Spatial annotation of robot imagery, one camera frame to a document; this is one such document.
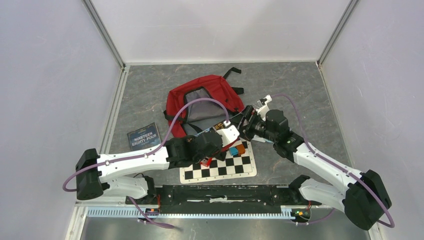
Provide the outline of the red backpack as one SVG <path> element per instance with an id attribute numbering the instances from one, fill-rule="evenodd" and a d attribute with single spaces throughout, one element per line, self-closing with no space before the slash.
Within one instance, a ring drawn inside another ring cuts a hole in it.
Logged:
<path id="1" fill-rule="evenodd" d="M 168 92 L 163 114 L 174 137 L 200 133 L 209 127 L 208 120 L 220 122 L 245 108 L 240 98 L 244 88 L 227 82 L 232 72 L 241 74 L 242 70 L 232 67 L 223 76 L 198 77 Z"/>

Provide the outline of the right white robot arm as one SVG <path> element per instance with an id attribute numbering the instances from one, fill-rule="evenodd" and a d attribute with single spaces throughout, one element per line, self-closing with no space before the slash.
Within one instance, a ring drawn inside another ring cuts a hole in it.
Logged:
<path id="1" fill-rule="evenodd" d="M 289 186 L 289 199 L 295 204 L 318 202 L 344 212 L 358 228 L 370 230 L 380 218 L 388 215 L 391 199 L 381 176 L 369 169 L 366 172 L 351 168 L 319 151 L 289 127 L 283 111 L 268 110 L 265 117 L 248 105 L 237 121 L 245 140 L 255 136 L 273 143 L 274 151 L 282 158 L 303 166 L 327 183 L 309 176 L 297 177 Z"/>

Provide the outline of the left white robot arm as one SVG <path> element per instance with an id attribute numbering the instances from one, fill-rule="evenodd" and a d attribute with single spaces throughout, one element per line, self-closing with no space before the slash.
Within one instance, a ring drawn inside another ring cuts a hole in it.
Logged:
<path id="1" fill-rule="evenodd" d="M 151 204 L 157 198 L 152 178 L 135 180 L 129 177 L 130 174 L 187 168 L 203 159 L 217 158 L 222 149 L 236 141 L 238 136 L 236 130 L 229 128 L 209 129 L 197 136 L 174 137 L 155 149 L 115 155 L 87 149 L 75 166 L 76 198 L 85 201 L 108 194 L 129 196 Z"/>

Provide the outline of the dark blue 1984 book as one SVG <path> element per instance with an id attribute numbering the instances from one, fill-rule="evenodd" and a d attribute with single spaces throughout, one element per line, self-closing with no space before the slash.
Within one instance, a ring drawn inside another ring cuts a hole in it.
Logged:
<path id="1" fill-rule="evenodd" d="M 127 133 L 131 151 L 139 151 L 161 144 L 161 138 L 155 122 Z"/>

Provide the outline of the treehouse paperback book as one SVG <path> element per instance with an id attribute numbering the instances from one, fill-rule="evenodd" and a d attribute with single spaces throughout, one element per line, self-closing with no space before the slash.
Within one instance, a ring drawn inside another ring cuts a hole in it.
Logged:
<path id="1" fill-rule="evenodd" d="M 230 127 L 232 126 L 232 123 L 230 121 L 221 121 L 218 122 L 211 127 L 203 130 L 199 135 L 219 135 L 220 137 L 226 136 L 229 134 Z"/>

